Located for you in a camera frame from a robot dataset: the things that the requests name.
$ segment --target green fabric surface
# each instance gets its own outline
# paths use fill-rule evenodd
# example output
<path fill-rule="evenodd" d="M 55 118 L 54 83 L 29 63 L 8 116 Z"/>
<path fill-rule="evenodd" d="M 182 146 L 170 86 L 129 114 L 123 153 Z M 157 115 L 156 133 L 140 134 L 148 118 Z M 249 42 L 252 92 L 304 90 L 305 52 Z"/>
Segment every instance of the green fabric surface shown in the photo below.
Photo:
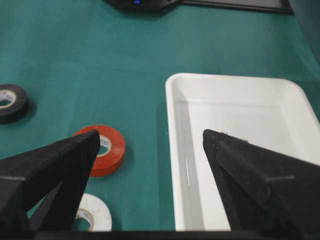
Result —
<path fill-rule="evenodd" d="M 165 82 L 175 73 L 285 78 L 320 119 L 320 67 L 293 15 L 178 6 L 122 12 L 103 0 L 0 0 L 0 84 L 22 86 L 28 114 L 0 125 L 0 159 L 104 124 L 127 149 L 86 193 L 113 230 L 173 230 Z"/>

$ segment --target black electrical tape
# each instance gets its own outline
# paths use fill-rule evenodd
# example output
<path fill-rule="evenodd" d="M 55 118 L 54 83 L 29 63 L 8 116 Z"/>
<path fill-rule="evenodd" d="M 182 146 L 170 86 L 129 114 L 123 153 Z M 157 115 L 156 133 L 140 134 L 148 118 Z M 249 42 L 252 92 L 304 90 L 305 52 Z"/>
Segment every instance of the black electrical tape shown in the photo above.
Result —
<path fill-rule="evenodd" d="M 28 96 L 22 87 L 0 84 L 0 124 L 12 123 L 22 118 L 28 108 Z"/>

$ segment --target red electrical tape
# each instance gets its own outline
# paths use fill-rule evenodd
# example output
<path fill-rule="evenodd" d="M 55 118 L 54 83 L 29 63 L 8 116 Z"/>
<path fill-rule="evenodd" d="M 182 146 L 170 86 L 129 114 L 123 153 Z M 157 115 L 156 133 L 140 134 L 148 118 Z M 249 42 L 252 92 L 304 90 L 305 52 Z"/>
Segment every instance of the red electrical tape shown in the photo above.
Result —
<path fill-rule="evenodd" d="M 114 173 L 124 161 L 126 143 L 124 137 L 114 128 L 104 125 L 87 126 L 75 135 L 97 130 L 100 135 L 100 145 L 107 148 L 107 152 L 96 156 L 90 176 L 102 177 Z"/>

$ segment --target white tray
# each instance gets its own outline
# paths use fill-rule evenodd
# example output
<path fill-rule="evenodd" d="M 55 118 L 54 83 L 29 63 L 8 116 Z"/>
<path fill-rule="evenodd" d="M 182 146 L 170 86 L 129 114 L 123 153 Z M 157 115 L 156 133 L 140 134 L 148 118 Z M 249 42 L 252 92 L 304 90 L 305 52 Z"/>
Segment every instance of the white tray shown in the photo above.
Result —
<path fill-rule="evenodd" d="M 179 73 L 166 82 L 175 228 L 229 230 L 203 150 L 205 129 L 320 165 L 320 125 L 295 83 Z"/>

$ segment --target white electrical tape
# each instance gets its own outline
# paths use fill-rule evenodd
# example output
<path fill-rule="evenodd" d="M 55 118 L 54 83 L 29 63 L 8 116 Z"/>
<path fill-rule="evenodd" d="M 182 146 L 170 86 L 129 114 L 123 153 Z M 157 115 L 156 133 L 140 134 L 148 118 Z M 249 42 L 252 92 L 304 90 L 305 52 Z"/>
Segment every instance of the white electrical tape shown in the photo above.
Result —
<path fill-rule="evenodd" d="M 109 232 L 112 228 L 109 208 L 100 198 L 91 194 L 83 194 L 75 218 L 87 220 L 90 224 L 89 232 Z"/>

